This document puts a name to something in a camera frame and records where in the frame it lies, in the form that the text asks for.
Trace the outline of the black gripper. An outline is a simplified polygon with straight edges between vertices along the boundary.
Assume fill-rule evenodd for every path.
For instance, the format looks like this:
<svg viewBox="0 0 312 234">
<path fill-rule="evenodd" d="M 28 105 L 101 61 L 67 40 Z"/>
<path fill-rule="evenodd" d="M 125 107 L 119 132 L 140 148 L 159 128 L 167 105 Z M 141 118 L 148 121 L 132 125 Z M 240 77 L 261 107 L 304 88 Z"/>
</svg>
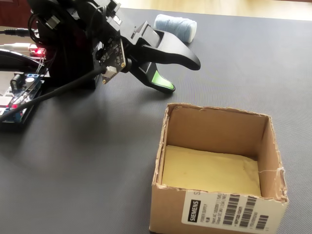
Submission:
<svg viewBox="0 0 312 234">
<path fill-rule="evenodd" d="M 160 75 L 155 63 L 200 69 L 199 58 L 178 37 L 169 32 L 155 31 L 148 22 L 135 27 L 123 15 L 117 2 L 107 4 L 107 23 L 122 39 L 125 55 L 131 61 L 129 72 L 145 86 L 165 94 L 172 94 L 176 90 L 169 80 Z"/>
</svg>

